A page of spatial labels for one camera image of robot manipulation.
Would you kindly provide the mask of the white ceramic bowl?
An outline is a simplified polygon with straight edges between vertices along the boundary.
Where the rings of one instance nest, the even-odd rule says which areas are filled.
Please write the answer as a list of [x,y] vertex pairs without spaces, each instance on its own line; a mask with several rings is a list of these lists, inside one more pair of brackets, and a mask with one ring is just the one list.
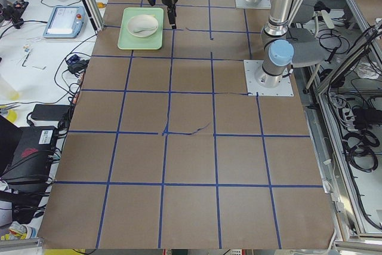
[[159,27],[158,20],[147,14],[140,14],[129,19],[127,23],[127,31],[132,36],[145,38],[153,35]]

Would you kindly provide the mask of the light green plastic tray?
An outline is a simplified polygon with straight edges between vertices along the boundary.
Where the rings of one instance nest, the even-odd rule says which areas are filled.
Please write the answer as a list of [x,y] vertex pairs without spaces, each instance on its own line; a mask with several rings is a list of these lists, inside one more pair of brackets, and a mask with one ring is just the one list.
[[118,39],[120,50],[158,50],[162,47],[164,11],[161,8],[124,9]]

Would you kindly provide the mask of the grey teach pendant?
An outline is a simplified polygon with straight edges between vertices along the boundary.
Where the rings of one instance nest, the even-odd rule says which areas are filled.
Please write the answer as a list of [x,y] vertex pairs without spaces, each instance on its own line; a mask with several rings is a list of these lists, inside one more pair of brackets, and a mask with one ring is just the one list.
[[76,38],[85,20],[83,6],[55,6],[43,32],[44,38]]

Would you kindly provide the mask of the grey white office chair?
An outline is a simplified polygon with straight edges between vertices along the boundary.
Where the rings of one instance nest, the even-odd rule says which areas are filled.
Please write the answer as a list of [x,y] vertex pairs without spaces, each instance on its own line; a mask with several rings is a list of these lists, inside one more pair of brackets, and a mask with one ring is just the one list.
[[[292,23],[305,24],[311,21],[315,13],[315,5],[317,2],[318,0],[303,0]],[[319,41],[316,38],[318,30],[319,29],[316,28],[315,32],[312,33],[305,28],[288,28],[289,41],[294,48],[294,56],[292,58],[293,68],[315,67],[314,72],[303,90],[305,94],[308,93],[315,76],[319,72],[320,64],[325,58],[324,49],[319,45]]]

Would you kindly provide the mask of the black power adapter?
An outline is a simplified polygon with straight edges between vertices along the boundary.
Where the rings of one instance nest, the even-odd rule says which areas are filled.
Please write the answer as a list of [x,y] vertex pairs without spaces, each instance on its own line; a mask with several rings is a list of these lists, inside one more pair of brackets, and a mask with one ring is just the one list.
[[69,111],[69,105],[36,104],[31,113],[35,121],[60,121]]

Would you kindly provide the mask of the black laptop computer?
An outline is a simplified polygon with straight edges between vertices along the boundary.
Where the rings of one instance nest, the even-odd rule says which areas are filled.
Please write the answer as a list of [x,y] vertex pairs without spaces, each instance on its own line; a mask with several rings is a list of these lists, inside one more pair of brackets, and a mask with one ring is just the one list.
[[17,185],[47,181],[57,139],[53,126],[16,127],[1,117],[1,180]]

